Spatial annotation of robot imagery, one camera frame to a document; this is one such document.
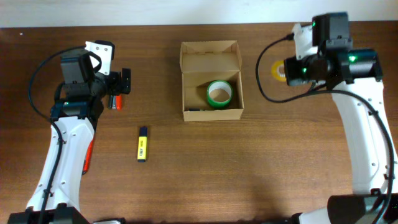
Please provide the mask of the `orange and grey battery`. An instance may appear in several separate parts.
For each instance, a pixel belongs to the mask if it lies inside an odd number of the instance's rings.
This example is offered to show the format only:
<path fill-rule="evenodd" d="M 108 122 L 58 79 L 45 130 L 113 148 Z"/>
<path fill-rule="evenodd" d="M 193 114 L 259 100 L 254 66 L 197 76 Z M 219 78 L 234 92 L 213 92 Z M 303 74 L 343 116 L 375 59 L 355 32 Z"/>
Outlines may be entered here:
<path fill-rule="evenodd" d="M 121 110 L 122 102 L 121 95 L 110 95 L 108 100 L 108 108 L 110 110 Z"/>

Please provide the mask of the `yellow tape roll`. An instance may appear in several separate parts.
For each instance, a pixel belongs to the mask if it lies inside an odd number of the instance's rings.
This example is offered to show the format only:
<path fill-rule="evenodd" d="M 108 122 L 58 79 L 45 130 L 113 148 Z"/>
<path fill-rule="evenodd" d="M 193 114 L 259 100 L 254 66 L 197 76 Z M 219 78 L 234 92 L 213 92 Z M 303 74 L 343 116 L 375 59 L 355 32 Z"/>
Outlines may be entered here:
<path fill-rule="evenodd" d="M 278 80 L 280 82 L 286 81 L 283 60 L 278 60 L 278 61 L 274 62 L 274 64 L 271 67 L 271 74 L 276 80 Z"/>

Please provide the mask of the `yellow highlighter pen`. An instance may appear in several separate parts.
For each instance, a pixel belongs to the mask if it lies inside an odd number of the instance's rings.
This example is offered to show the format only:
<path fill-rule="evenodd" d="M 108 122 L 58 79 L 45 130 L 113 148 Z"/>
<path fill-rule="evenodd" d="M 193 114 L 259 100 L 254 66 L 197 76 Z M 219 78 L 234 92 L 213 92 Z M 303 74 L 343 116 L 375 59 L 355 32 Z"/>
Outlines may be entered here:
<path fill-rule="evenodd" d="M 147 160 L 147 127 L 140 127 L 138 138 L 137 161 L 145 162 Z"/>

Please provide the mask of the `green tape roll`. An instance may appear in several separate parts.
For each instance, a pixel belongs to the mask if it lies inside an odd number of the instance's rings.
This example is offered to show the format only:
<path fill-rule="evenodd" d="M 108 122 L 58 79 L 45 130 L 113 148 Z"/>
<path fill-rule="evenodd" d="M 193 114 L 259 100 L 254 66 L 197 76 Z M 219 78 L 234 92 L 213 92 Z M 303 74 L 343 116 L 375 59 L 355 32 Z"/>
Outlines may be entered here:
<path fill-rule="evenodd" d="M 215 80 L 208 85 L 206 99 L 208 104 L 217 110 L 226 108 L 233 98 L 232 86 L 224 80 Z"/>

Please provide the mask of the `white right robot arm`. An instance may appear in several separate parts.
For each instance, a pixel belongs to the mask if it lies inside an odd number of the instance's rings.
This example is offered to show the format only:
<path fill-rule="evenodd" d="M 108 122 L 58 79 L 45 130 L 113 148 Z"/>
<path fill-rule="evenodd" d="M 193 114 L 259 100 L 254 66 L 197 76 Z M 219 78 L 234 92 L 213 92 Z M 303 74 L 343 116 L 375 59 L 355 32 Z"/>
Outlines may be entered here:
<path fill-rule="evenodd" d="M 383 98 L 383 72 L 373 49 L 355 49 L 345 12 L 315 16 L 292 29 L 295 55 L 284 62 L 290 86 L 325 87 L 340 113 L 353 192 L 293 217 L 294 223 L 396 223 L 397 154 Z"/>

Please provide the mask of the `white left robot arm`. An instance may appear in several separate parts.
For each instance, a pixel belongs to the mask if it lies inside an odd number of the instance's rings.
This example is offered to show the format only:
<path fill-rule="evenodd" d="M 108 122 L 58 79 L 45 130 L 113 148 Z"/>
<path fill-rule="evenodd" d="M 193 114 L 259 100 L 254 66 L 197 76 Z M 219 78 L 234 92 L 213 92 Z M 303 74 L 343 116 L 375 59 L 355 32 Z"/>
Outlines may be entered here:
<path fill-rule="evenodd" d="M 102 99 L 131 91 L 131 70 L 110 70 L 114 49 L 109 42 L 87 42 L 57 52 L 63 82 L 50 115 L 44 116 L 52 132 L 44 169 L 26 210 L 10 214 L 9 223 L 87 223 L 80 213 L 80 182 L 104 110 Z"/>

